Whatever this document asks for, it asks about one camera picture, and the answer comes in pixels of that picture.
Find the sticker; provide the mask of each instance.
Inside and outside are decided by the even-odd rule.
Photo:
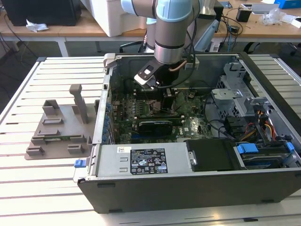
[[[117,147],[117,153],[130,153],[132,147]]]
[[[131,170],[130,170],[131,174],[137,175],[137,174],[168,173],[164,148],[138,149],[138,150],[130,150],[130,152],[131,152]]]

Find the computer case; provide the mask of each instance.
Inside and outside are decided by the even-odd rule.
[[[81,15],[80,0],[2,0],[14,26],[32,23],[75,26]]]

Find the blue box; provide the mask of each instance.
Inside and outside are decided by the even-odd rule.
[[[279,8],[301,8],[301,0],[275,0],[280,4]]]

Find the motherboard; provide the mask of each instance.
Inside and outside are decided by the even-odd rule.
[[[212,138],[204,121],[204,97],[195,91],[176,93],[171,109],[163,110],[155,96],[113,95],[116,144],[170,143]]]

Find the black power supply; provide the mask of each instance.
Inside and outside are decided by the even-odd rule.
[[[248,22],[251,12],[252,11],[249,9],[239,8],[236,15],[236,20],[238,22]]]

